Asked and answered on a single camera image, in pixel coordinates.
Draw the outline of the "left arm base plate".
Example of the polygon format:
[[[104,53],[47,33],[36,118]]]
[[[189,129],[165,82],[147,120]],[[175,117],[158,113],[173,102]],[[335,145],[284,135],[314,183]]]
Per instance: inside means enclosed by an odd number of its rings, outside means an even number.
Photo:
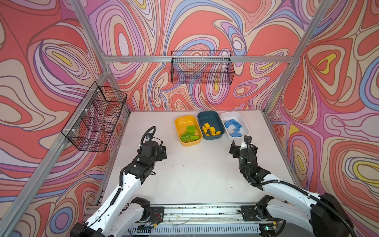
[[[152,206],[149,212],[144,215],[139,222],[159,224],[164,220],[164,210],[164,206]]]

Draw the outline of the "green lego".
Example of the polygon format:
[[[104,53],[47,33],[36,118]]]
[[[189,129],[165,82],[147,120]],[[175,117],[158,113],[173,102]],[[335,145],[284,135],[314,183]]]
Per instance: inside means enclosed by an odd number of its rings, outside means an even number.
[[[180,140],[184,143],[191,142],[190,136],[184,134],[183,136],[180,137]]]
[[[194,136],[190,136],[190,141],[192,142],[192,141],[197,141],[197,140],[199,140],[200,139],[200,136],[198,136],[198,135],[194,135]]]
[[[195,136],[195,131],[194,130],[188,130],[185,132],[185,135],[188,135],[188,136]]]
[[[188,130],[194,130],[194,131],[196,131],[195,125],[187,126],[187,130],[186,131],[188,131]]]

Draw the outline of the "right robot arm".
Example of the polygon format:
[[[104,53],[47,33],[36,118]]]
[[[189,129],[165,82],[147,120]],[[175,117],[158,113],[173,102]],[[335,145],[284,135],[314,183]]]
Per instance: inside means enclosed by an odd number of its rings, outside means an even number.
[[[231,143],[230,154],[238,159],[238,168],[245,180],[267,194],[255,205],[239,210],[244,221],[290,222],[316,237],[355,237],[354,225],[332,194],[323,195],[283,181],[258,165],[258,147],[251,136],[244,136],[240,146]]]

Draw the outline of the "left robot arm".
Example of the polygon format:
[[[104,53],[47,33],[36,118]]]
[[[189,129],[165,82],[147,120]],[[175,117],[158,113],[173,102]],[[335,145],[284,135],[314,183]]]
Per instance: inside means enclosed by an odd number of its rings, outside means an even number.
[[[161,140],[147,140],[140,144],[137,156],[122,168],[119,184],[98,210],[83,224],[76,223],[71,237],[121,237],[135,223],[150,219],[150,201],[134,193],[150,175],[157,161],[167,159],[166,147]]]

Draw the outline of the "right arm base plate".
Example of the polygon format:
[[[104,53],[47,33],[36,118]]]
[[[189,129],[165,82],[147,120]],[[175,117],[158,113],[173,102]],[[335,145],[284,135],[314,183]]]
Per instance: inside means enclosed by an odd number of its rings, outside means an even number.
[[[255,205],[242,205],[237,212],[242,215],[243,221],[281,222],[282,219],[274,217],[261,217]]]

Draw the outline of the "blue lego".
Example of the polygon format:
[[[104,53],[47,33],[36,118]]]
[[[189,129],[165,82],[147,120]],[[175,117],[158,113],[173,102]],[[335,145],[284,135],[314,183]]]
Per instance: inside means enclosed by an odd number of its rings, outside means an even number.
[[[229,128],[231,125],[233,125],[235,128],[241,128],[241,124],[238,123],[235,119],[227,120],[224,122],[225,127]]]
[[[243,130],[241,128],[235,128],[231,130],[231,133],[230,133],[230,136],[233,138],[242,137],[242,135],[243,135]]]

